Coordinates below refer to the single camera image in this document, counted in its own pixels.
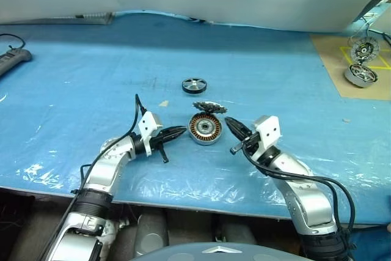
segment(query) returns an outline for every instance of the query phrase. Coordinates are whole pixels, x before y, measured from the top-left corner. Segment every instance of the toothed gear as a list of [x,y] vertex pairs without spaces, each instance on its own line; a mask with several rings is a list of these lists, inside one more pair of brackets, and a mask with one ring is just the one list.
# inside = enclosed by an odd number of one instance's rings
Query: toothed gear
[[226,113],[227,108],[224,106],[210,101],[198,101],[194,102],[193,106],[201,111],[205,111],[206,113]]
[[198,144],[211,145],[221,135],[220,121],[211,114],[197,113],[189,122],[190,135]]
[[373,37],[365,37],[353,44],[350,55],[354,62],[363,63],[375,59],[379,52],[378,41]]

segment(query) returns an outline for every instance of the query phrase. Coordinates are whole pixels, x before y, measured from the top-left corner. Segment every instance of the blue plastic sheet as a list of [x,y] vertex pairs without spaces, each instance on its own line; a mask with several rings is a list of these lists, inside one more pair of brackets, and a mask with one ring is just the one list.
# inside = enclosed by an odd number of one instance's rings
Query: blue plastic sheet
[[[110,26],[0,31],[24,37],[34,55],[0,79],[3,187],[70,195],[79,186],[80,165],[129,128],[138,93],[165,127],[187,125],[197,100],[218,102],[248,125],[264,114],[279,116],[280,149],[341,181],[356,202],[358,223],[390,221],[390,103],[341,98],[308,34],[146,14],[125,15]],[[0,39],[0,48],[8,44]],[[208,81],[197,97],[181,89],[193,76]],[[115,200],[289,217],[272,180],[242,154],[232,156],[237,140],[228,128],[223,132],[211,146],[188,134],[168,143],[167,164],[158,153],[130,162]],[[347,221],[342,194],[340,200]]]

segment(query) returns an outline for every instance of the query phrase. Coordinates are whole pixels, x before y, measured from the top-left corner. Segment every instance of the copper winding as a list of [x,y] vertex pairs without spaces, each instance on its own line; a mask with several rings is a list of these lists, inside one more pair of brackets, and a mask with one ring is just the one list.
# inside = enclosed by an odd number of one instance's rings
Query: copper winding
[[[214,131],[211,135],[202,136],[197,132],[197,124],[200,120],[207,119],[210,120],[214,125]],[[215,116],[211,116],[205,113],[196,114],[190,122],[190,132],[201,141],[212,141],[214,140],[221,132],[221,124],[220,121],[215,118]]]

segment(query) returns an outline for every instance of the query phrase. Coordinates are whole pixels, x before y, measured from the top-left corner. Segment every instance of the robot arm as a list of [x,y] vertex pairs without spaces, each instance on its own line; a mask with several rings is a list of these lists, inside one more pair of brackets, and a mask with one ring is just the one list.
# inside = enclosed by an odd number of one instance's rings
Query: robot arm
[[127,133],[103,144],[101,156],[77,191],[47,254],[44,253],[46,257],[40,260],[98,261],[102,243],[97,237],[106,224],[124,165],[139,154],[150,156],[156,149],[161,152],[164,162],[168,162],[163,143],[180,136],[186,127],[170,127],[158,132],[163,126],[158,116],[143,108],[142,112],[138,124],[141,134]]
[[[347,240],[335,222],[328,198],[311,178],[305,178],[313,177],[311,169],[275,146],[281,136],[278,118],[263,116],[256,120],[254,134],[231,117],[225,121],[241,141],[231,152],[235,154],[242,149],[246,158],[259,171],[273,178],[282,193],[306,257],[327,261],[349,260]],[[281,175],[283,173],[298,175],[300,178],[290,180]]]

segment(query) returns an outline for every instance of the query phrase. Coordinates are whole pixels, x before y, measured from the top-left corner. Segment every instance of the table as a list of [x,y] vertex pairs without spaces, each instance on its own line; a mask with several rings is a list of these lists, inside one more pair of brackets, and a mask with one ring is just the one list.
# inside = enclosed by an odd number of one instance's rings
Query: table
[[[390,221],[390,103],[341,98],[306,33],[143,13],[108,26],[0,31],[24,37],[34,55],[0,79],[1,187],[71,195],[80,165],[129,128],[138,93],[166,127],[187,125],[199,100],[223,104],[228,116],[248,125],[264,114],[279,116],[280,149],[341,181],[356,202],[357,223]],[[3,50],[8,44],[0,39]],[[206,92],[184,93],[181,82],[188,77],[207,80]],[[228,128],[223,132],[211,146],[195,144],[188,134],[166,144],[167,164],[158,153],[132,161],[115,200],[289,217],[272,180],[242,154],[232,156],[237,140]]]

